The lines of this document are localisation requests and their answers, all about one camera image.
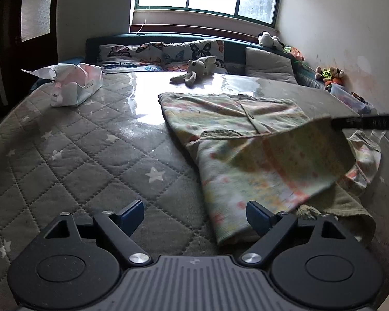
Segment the colourful patterned child's jacket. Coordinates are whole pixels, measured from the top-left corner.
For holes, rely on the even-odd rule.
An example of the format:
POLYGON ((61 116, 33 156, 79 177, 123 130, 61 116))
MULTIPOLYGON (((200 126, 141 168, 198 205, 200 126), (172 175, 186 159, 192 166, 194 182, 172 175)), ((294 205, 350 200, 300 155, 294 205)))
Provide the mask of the colourful patterned child's jacket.
POLYGON ((308 118, 293 101, 238 95, 162 93, 164 119, 199 169, 219 244, 252 239, 246 206, 313 220, 336 217, 364 244, 374 218, 360 198, 381 149, 362 131, 345 136, 329 117, 308 118))

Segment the clear plastic storage box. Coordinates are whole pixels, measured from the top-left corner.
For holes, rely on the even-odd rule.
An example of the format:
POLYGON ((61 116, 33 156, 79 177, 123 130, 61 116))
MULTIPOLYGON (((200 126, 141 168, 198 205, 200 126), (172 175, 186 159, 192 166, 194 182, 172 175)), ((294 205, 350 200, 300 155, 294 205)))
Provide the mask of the clear plastic storage box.
POLYGON ((359 99, 352 96, 339 84, 333 83, 331 85, 330 94, 343 102, 346 106, 351 108, 354 112, 359 115, 368 115, 371 113, 371 107, 368 104, 363 103, 359 99))

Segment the colourful small plush toys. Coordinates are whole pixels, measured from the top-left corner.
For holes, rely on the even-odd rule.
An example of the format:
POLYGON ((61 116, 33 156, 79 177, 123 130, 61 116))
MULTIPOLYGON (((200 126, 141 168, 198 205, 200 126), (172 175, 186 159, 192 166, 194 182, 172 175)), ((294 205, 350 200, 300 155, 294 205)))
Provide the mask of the colourful small plush toys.
POLYGON ((322 81, 325 86, 329 86, 332 83, 343 86, 344 71, 337 67, 322 69, 320 66, 317 66, 315 69, 315 79, 322 81))

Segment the grey quilted star table cover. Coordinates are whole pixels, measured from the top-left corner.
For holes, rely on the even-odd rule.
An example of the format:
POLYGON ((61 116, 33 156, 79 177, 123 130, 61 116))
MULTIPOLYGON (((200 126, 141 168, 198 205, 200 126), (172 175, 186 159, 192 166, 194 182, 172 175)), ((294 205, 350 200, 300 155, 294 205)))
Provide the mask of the grey quilted star table cover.
MULTIPOLYGON (((308 117, 354 112, 325 91, 291 83, 215 74, 188 90, 171 73, 107 74, 78 108, 50 107, 41 86, 0 123, 0 310, 16 310, 6 275, 10 263, 61 211, 88 217, 142 199, 145 219, 133 239, 160 254, 217 253, 198 172, 164 124, 158 95, 238 93, 293 100, 308 117)), ((389 294, 389 141, 381 168, 362 196, 377 230, 371 250, 384 269, 381 303, 389 294)))

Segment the orange green plush toy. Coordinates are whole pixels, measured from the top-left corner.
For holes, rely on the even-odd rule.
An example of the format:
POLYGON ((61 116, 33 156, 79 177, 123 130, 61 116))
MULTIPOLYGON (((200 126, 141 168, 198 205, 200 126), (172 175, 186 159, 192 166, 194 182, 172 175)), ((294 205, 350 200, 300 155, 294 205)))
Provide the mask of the orange green plush toy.
POLYGON ((284 47, 283 52, 291 55, 291 57, 293 57, 295 60, 298 60, 299 62, 303 62, 305 60, 302 52, 293 46, 284 47))

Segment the grey pillow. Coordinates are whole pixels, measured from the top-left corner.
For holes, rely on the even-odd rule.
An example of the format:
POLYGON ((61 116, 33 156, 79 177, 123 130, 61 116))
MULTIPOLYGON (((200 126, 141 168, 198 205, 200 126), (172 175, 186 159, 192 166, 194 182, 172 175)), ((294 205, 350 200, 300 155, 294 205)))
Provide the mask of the grey pillow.
POLYGON ((245 57, 247 76, 297 84, 289 58, 250 47, 245 49, 245 57))

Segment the white pink tissue pack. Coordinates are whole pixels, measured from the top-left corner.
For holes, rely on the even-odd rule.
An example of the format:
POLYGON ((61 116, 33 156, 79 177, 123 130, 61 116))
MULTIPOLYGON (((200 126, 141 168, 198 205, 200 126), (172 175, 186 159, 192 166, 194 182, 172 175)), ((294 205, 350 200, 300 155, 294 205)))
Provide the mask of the white pink tissue pack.
POLYGON ((88 100, 103 85, 102 68, 97 65, 59 63, 34 71, 22 70, 41 79, 50 80, 50 105, 77 107, 88 100))

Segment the white black plush toy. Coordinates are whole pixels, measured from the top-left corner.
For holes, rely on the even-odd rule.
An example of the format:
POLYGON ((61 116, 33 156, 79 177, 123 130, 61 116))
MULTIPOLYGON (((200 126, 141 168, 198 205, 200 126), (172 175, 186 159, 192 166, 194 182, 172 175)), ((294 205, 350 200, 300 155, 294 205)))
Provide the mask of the white black plush toy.
POLYGON ((271 48, 277 51, 283 51, 285 45, 277 36, 272 36, 269 32, 262 32, 258 35, 258 43, 260 46, 271 48))

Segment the teal sofa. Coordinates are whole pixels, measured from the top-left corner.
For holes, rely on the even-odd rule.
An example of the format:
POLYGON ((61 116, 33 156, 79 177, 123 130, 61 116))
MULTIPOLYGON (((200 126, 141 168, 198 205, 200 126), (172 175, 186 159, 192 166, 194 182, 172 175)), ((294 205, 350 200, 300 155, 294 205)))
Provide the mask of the teal sofa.
POLYGON ((291 53, 248 41, 205 34, 172 32, 128 33, 87 39, 84 54, 63 63, 85 62, 104 67, 105 74, 121 72, 183 72, 188 60, 215 55, 216 72, 281 79, 323 89, 324 83, 291 53))

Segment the white plush bunny toy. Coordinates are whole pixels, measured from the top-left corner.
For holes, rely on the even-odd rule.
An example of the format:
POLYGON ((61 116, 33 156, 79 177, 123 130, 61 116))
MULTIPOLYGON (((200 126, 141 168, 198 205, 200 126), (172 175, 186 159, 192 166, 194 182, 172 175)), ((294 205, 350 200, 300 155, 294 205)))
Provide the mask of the white plush bunny toy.
POLYGON ((188 60, 188 68, 185 74, 174 76, 170 79, 170 83, 174 85, 184 84, 188 88, 192 88, 198 81, 211 76, 216 68, 216 56, 200 57, 196 60, 188 60))

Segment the butterfly patterned cushion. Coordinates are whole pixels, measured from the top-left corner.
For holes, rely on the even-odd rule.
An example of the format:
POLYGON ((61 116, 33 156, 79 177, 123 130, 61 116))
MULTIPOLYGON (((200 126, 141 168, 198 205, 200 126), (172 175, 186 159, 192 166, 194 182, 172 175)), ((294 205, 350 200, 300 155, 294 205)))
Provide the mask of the butterfly patterned cushion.
POLYGON ((188 60, 216 56, 215 72, 225 74, 224 42, 203 39, 166 44, 148 42, 138 45, 106 44, 99 46, 97 64, 105 74, 122 72, 185 72, 188 60))

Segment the dark wooden door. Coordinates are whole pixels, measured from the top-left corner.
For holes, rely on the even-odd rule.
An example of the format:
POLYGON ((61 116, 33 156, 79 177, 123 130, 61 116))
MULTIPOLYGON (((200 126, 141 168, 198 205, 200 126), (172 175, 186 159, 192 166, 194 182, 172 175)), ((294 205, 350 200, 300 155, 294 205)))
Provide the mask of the dark wooden door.
POLYGON ((58 61, 57 0, 0 0, 0 110, 24 99, 31 71, 58 61))

